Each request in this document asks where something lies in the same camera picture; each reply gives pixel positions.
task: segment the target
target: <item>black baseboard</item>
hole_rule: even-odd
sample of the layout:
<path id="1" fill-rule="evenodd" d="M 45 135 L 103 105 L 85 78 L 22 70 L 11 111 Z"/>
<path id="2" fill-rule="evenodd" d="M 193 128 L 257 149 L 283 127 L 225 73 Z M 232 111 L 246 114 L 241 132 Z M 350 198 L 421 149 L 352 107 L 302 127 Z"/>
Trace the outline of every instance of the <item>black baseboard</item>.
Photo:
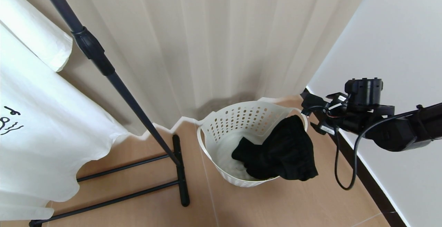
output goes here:
<path id="1" fill-rule="evenodd" d="M 307 89 L 304 90 L 304 93 L 301 94 L 302 98 L 305 98 L 305 93 L 309 93 Z M 325 118 L 324 115 L 315 114 L 316 118 L 321 121 Z M 336 142 L 336 136 L 328 134 L 333 142 Z M 340 143 L 340 151 L 342 155 L 344 155 L 347 162 L 354 167 L 353 164 L 353 149 L 350 144 L 344 139 L 341 133 L 338 133 L 339 143 Z M 360 159 L 358 159 L 358 178 L 363 183 L 371 198 L 373 198 L 381 213 L 384 215 L 385 219 L 387 219 L 388 223 L 391 227 L 406 227 L 404 221 L 402 221 L 399 214 L 396 212 L 396 209 L 391 205 L 390 200 L 388 200 L 387 196 L 384 194 L 382 189 L 376 183 L 374 178 L 371 176 L 365 165 L 362 163 Z"/>

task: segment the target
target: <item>cartoon face print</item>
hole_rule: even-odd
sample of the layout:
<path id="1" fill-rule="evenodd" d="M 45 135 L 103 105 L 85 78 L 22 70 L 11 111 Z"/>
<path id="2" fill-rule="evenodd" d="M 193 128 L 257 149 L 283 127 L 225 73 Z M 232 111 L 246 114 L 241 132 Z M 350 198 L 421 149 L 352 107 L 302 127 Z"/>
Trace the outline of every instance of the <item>cartoon face print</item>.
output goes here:
<path id="1" fill-rule="evenodd" d="M 17 112 L 7 106 L 4 106 L 4 108 L 10 110 L 11 115 L 21 115 L 20 112 Z M 24 127 L 24 125 L 20 125 L 19 122 L 14 122 L 14 123 L 13 121 L 11 122 L 11 119 L 9 119 L 8 117 L 1 117 L 0 122 L 1 122 L 0 135 L 4 135 L 11 131 Z"/>

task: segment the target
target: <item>white wall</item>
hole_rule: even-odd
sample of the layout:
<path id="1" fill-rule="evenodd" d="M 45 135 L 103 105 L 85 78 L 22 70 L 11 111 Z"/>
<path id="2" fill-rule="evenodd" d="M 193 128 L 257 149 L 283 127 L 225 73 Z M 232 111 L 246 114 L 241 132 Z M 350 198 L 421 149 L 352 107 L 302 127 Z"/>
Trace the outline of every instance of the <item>white wall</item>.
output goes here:
<path id="1" fill-rule="evenodd" d="M 381 103 L 398 114 L 442 102 L 441 71 L 442 0 L 364 0 L 308 87 L 325 96 L 379 77 Z M 440 226 L 442 141 L 393 153 L 363 140 L 359 154 L 409 225 Z"/>

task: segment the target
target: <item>white label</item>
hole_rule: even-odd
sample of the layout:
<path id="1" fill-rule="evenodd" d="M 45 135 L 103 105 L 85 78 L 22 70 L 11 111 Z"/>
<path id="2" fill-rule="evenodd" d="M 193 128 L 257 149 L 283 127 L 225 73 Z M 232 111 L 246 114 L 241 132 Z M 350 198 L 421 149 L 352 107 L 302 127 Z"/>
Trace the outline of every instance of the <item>white label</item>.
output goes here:
<path id="1" fill-rule="evenodd" d="M 327 132 L 329 134 L 335 135 L 335 131 L 333 129 L 330 129 L 330 128 L 324 126 L 324 125 L 322 125 L 320 129 L 322 129 L 323 131 L 325 131 L 325 132 Z"/>

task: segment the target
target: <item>robotic arm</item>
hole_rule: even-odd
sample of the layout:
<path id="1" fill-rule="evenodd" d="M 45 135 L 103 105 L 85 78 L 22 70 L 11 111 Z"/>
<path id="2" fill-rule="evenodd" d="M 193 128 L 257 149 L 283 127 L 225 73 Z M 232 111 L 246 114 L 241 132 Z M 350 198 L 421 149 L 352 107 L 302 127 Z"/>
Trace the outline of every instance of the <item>robotic arm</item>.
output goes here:
<path id="1" fill-rule="evenodd" d="M 373 140 L 380 148 L 397 152 L 428 145 L 442 137 L 442 103 L 429 107 L 418 105 L 417 109 L 394 115 L 394 106 L 380 103 L 382 79 L 352 79 L 345 83 L 344 93 L 327 96 L 328 103 L 321 97 L 307 94 L 302 103 L 302 114 L 311 112 L 325 118 L 311 126 L 320 134 L 336 135 L 339 128 L 358 135 L 355 142 L 355 165 L 350 186 L 344 187 L 337 177 L 336 150 L 335 177 L 339 185 L 349 190 L 356 178 L 357 148 L 360 139 Z"/>

